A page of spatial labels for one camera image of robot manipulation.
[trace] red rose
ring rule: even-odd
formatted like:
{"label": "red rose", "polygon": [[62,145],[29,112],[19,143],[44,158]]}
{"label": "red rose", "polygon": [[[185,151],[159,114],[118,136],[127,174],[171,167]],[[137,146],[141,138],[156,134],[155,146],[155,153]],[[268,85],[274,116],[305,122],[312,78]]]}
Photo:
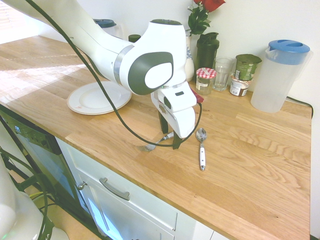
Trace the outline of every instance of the red rose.
{"label": "red rose", "polygon": [[204,8],[209,11],[209,13],[216,10],[222,4],[226,3],[224,0],[193,0],[196,4],[202,2]]}

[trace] wooden countertop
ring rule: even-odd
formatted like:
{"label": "wooden countertop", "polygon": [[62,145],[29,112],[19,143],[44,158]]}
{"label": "wooden countertop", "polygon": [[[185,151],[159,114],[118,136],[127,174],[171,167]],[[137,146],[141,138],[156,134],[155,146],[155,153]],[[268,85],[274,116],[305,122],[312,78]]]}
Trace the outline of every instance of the wooden countertop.
{"label": "wooden countertop", "polygon": [[[310,238],[311,109],[285,102],[265,113],[227,90],[205,96],[207,166],[199,142],[157,147],[130,134],[115,113],[82,115],[69,94],[95,80],[66,43],[35,36],[0,45],[0,103],[158,198],[230,239]],[[199,107],[194,107],[197,116]],[[133,95],[119,110],[138,134],[161,133],[150,96]]]}

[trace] small jar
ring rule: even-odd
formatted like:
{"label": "small jar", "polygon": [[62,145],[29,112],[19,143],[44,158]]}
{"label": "small jar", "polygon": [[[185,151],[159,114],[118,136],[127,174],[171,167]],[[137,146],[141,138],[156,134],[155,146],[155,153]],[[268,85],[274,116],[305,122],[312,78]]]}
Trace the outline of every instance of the small jar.
{"label": "small jar", "polygon": [[195,91],[200,95],[208,95],[211,93],[214,79],[217,72],[209,67],[202,67],[196,71]]}
{"label": "small jar", "polygon": [[233,74],[231,75],[231,78],[232,82],[230,85],[230,93],[238,97],[243,97],[244,95],[246,95],[252,81],[241,81],[237,79]]}

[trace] spoon handle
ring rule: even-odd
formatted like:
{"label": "spoon handle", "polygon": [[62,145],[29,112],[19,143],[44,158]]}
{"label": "spoon handle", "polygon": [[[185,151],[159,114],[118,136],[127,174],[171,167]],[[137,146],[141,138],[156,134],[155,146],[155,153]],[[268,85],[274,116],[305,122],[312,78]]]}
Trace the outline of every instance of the spoon handle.
{"label": "spoon handle", "polygon": [[199,161],[200,169],[204,171],[206,169],[206,152],[203,143],[200,144]]}

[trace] drawer handle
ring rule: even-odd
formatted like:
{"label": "drawer handle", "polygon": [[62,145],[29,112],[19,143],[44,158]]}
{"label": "drawer handle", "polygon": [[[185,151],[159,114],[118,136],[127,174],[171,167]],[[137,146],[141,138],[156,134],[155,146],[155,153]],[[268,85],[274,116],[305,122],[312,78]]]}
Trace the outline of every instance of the drawer handle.
{"label": "drawer handle", "polygon": [[119,190],[115,189],[113,186],[111,186],[109,183],[107,183],[108,178],[100,178],[99,179],[100,183],[108,189],[110,192],[112,192],[114,195],[117,195],[119,198],[122,198],[124,200],[129,201],[130,200],[130,193],[126,191],[125,193],[120,192]]}

